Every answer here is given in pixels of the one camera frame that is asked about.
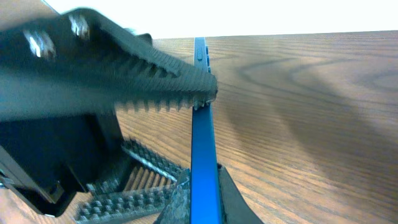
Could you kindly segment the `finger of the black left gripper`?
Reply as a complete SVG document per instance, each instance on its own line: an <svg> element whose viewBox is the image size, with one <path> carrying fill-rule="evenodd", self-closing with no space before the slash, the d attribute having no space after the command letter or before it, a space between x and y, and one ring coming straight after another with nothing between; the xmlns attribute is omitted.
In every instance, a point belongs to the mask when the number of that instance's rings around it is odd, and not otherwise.
<svg viewBox="0 0 398 224"><path fill-rule="evenodd" d="M105 113L116 106L198 108L216 77L156 49L99 12L78 8L1 32L1 119Z"/></svg>

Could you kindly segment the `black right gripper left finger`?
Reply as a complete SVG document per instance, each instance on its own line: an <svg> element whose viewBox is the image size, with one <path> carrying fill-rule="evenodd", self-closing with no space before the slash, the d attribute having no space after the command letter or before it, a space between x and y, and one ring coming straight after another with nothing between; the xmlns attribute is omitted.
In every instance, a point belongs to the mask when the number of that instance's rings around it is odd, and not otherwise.
<svg viewBox="0 0 398 224"><path fill-rule="evenodd" d="M190 223L190 170L183 169L171 197L154 224Z"/></svg>

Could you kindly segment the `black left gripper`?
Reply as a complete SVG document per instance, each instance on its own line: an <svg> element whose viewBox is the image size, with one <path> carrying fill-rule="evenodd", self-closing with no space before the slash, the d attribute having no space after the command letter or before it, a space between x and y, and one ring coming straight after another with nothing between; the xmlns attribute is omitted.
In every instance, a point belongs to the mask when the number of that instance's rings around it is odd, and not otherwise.
<svg viewBox="0 0 398 224"><path fill-rule="evenodd" d="M3 121L1 187L53 217L76 193L90 192L92 198L78 206L77 224L122 223L161 212L184 168L135 139L122 140L114 112Z"/></svg>

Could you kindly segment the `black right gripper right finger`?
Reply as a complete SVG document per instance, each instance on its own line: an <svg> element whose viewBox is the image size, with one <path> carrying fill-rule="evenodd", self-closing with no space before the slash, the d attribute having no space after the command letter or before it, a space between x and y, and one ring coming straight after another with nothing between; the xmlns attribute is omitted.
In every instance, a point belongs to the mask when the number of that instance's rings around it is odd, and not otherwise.
<svg viewBox="0 0 398 224"><path fill-rule="evenodd" d="M225 166L217 164L221 196L221 217L224 224L263 224L251 210Z"/></svg>

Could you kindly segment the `blue Galaxy smartphone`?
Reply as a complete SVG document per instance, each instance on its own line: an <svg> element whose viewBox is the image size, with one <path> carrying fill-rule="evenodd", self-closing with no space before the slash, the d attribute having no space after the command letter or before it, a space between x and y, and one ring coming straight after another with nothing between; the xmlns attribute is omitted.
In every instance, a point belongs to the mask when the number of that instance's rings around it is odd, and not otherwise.
<svg viewBox="0 0 398 224"><path fill-rule="evenodd" d="M190 223L222 223L215 135L210 103L205 103L192 111L190 180Z"/></svg>

